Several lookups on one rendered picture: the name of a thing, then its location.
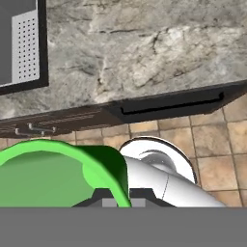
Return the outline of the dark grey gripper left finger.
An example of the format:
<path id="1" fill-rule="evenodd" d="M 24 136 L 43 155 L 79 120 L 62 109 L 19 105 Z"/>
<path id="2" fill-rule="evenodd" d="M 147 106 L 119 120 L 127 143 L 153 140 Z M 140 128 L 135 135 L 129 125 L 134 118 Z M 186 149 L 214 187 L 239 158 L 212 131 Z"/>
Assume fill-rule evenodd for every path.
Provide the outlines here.
<path id="1" fill-rule="evenodd" d="M 118 204 L 109 189 L 97 188 L 91 198 L 78 203 L 77 206 L 117 207 Z"/>

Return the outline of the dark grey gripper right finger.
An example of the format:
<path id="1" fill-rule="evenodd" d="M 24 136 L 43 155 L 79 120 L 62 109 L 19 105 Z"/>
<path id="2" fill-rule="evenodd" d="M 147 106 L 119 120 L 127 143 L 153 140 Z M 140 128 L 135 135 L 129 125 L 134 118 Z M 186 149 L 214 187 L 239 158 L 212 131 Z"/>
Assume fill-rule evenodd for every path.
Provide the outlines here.
<path id="1" fill-rule="evenodd" d="M 173 205 L 158 199 L 151 188 L 131 188 L 129 196 L 133 207 L 173 207 Z"/>

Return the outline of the green cup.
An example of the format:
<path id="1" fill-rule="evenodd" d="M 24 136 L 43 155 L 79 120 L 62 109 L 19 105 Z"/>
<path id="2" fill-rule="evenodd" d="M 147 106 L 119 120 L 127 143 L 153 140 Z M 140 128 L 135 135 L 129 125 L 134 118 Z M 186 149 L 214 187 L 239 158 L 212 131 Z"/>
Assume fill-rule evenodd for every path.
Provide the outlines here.
<path id="1" fill-rule="evenodd" d="M 126 162 L 112 147 L 39 139 L 0 151 L 0 207 L 72 207 L 97 189 L 131 206 Z"/>

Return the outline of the dark sink with perforated panel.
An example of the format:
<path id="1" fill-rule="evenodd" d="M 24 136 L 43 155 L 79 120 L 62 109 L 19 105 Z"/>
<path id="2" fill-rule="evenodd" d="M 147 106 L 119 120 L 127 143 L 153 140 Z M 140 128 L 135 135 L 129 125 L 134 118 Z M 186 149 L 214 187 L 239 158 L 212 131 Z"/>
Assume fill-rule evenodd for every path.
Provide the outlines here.
<path id="1" fill-rule="evenodd" d="M 0 96 L 48 85 L 46 0 L 0 0 Z"/>

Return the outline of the white rounded cylinder object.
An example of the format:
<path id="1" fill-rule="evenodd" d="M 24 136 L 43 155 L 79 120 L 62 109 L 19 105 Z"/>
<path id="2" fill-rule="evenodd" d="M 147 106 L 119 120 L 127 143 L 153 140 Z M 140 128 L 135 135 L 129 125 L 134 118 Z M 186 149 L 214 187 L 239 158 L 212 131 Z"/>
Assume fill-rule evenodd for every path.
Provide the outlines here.
<path id="1" fill-rule="evenodd" d="M 192 163 L 174 144 L 153 136 L 134 137 L 120 147 L 130 189 L 151 189 L 178 207 L 225 207 L 197 185 Z"/>

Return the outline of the brown wooden cupboard front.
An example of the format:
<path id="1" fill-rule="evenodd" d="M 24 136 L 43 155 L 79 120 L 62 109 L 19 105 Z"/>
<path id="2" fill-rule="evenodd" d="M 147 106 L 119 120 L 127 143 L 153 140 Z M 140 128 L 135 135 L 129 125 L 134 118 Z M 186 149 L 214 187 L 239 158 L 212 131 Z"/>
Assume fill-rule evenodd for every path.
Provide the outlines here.
<path id="1" fill-rule="evenodd" d="M 101 128 L 124 122 L 104 106 L 83 106 L 41 114 L 0 120 L 0 138 L 25 138 L 15 135 L 16 128 L 29 129 L 28 123 L 43 127 L 56 127 L 56 132 L 45 135 L 60 135 L 74 130 Z"/>

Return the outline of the black dishwasher door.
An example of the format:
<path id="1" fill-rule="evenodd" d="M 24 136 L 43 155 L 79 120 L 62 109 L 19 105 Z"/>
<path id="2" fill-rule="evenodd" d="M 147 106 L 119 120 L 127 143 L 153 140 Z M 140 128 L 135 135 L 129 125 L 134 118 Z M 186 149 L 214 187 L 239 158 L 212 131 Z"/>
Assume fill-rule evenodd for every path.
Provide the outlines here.
<path id="1" fill-rule="evenodd" d="M 247 79 L 156 96 L 111 102 L 107 110 L 124 124 L 210 114 L 247 93 Z"/>

